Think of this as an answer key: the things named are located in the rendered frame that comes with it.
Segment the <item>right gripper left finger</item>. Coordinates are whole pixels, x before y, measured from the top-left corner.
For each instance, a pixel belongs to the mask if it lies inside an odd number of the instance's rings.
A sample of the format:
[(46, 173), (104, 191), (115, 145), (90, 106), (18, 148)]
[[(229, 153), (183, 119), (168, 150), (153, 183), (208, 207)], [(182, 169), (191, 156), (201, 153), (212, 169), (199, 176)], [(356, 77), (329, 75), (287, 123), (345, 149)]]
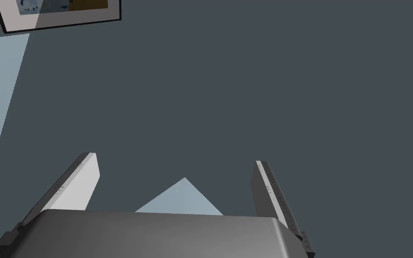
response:
[(96, 154), (80, 154), (30, 210), (20, 225), (27, 225), (43, 210), (85, 210), (99, 178)]

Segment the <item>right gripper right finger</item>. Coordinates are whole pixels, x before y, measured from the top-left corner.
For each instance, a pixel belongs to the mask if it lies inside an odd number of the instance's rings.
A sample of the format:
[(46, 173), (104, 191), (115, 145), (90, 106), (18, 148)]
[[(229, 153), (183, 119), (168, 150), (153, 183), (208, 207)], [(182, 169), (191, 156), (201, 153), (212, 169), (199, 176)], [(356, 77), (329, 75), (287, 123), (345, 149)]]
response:
[(302, 241), (296, 219), (267, 161), (254, 162), (251, 189), (256, 215), (279, 220)]

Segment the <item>black framed wall picture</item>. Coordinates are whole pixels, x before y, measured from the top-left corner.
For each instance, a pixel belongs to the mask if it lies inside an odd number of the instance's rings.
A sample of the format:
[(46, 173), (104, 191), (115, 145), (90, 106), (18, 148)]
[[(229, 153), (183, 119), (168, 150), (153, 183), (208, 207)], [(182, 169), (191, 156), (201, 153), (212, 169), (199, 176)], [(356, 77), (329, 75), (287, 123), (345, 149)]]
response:
[(54, 27), (121, 20), (122, 0), (0, 0), (2, 32), (13, 34)]

